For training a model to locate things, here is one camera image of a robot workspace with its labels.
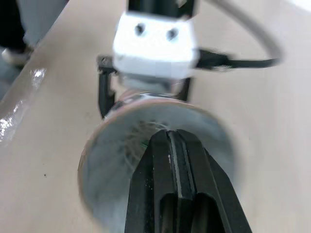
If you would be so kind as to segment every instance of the person's leg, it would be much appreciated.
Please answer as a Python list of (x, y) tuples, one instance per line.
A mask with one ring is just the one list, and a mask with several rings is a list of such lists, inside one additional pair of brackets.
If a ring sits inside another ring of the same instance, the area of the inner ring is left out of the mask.
[(25, 31), (20, 21), (16, 0), (1, 1), (0, 30), (0, 46), (19, 52), (26, 49), (23, 40)]
[(0, 9), (0, 46), (3, 59), (12, 65), (25, 65), (33, 49), (23, 38), (25, 31), (21, 24), (19, 9), (16, 0), (2, 0)]

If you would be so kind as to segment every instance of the floor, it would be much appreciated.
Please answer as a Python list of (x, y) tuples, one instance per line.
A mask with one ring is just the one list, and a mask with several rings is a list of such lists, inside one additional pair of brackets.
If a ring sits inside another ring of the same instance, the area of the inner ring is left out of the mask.
[[(18, 0), (22, 22), (27, 30), (25, 40), (36, 45), (64, 9), (67, 0)], [(20, 69), (6, 64), (0, 56), (0, 100), (9, 90)]]
[[(233, 2), (275, 36), (285, 59), (268, 69), (196, 71), (191, 103), (232, 133), (239, 153), (235, 188), (252, 231), (307, 233), (310, 1)], [(70, 0), (4, 97), (1, 232), (102, 232), (81, 204), (77, 168), (86, 141), (102, 121), (95, 60), (98, 54), (111, 54), (124, 9), (124, 0)], [(193, 21), (202, 47), (240, 58), (265, 56), (252, 36), (205, 1)]]

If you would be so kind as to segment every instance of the shoe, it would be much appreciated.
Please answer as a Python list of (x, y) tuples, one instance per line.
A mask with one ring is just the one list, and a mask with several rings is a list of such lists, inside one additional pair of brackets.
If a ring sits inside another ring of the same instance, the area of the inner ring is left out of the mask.
[(31, 54), (33, 53), (34, 49), (30, 46), (27, 46), (25, 51), (22, 53), (5, 49), (2, 52), (2, 58), (7, 63), (14, 65), (14, 66), (24, 66), (29, 61)]

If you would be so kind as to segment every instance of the table surface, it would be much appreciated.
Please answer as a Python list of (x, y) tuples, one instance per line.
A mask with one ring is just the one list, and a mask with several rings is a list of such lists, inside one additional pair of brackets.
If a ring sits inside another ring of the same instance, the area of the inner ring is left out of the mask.
[[(239, 197), (253, 232), (307, 232), (310, 223), (311, 14), (289, 1), (236, 0), (286, 52), (269, 69), (196, 71), (191, 102), (234, 134)], [(0, 155), (0, 232), (100, 232), (77, 189), (85, 142), (101, 118), (96, 57), (111, 54), (124, 0), (71, 0), (0, 105), (0, 116), (25, 111)], [(243, 58), (259, 45), (218, 9), (201, 2), (194, 18), (202, 47)], [(35, 70), (44, 70), (38, 89)]]

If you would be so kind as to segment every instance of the black cable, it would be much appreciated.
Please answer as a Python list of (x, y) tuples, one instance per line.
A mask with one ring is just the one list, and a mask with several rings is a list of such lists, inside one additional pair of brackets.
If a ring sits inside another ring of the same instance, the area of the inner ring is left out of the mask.
[(200, 59), (197, 68), (214, 69), (225, 66), (228, 68), (265, 68), (275, 66), (281, 62), (282, 52), (275, 40), (247, 14), (226, 0), (207, 0), (235, 18), (242, 26), (248, 29), (255, 38), (266, 48), (270, 59), (267, 60), (231, 60), (228, 55), (211, 51), (200, 50)]

